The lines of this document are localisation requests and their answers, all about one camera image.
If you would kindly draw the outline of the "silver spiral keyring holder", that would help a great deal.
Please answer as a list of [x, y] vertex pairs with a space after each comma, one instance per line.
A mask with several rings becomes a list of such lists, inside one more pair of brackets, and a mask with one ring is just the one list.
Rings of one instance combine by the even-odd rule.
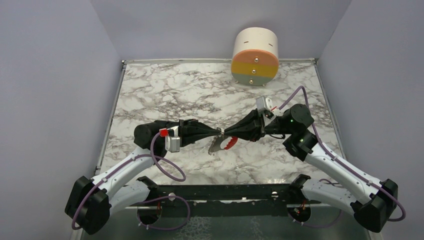
[[221, 144], [229, 138], [229, 136], [224, 135], [223, 129], [221, 129], [220, 127], [217, 127], [216, 129], [220, 131], [220, 134], [214, 136], [212, 139], [211, 145], [208, 149], [208, 154], [210, 156], [214, 155], [218, 151], [224, 150], [224, 147], [222, 147]]

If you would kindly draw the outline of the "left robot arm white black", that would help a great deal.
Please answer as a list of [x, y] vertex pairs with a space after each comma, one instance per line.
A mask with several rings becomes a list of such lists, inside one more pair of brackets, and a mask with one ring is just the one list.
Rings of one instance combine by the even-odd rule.
[[72, 219], [73, 230], [83, 229], [92, 235], [98, 232], [109, 217], [132, 204], [152, 205], [157, 191], [144, 183], [127, 183], [137, 174], [157, 167], [164, 175], [184, 182], [186, 175], [175, 163], [165, 158], [180, 148], [198, 140], [221, 135], [196, 119], [166, 121], [155, 120], [134, 129], [135, 150], [109, 170], [87, 178], [81, 176], [73, 184], [64, 212]]

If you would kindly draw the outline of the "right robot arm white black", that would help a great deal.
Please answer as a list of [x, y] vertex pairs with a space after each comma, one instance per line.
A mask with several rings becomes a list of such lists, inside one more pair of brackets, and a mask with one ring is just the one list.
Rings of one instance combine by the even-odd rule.
[[337, 155], [316, 134], [309, 131], [314, 119], [304, 104], [295, 104], [284, 113], [252, 110], [224, 134], [255, 142], [264, 135], [288, 135], [283, 142], [289, 154], [334, 179], [341, 187], [325, 185], [308, 176], [298, 176], [288, 190], [289, 199], [319, 201], [354, 217], [364, 228], [379, 233], [397, 207], [398, 185], [391, 179], [380, 180], [358, 169]]

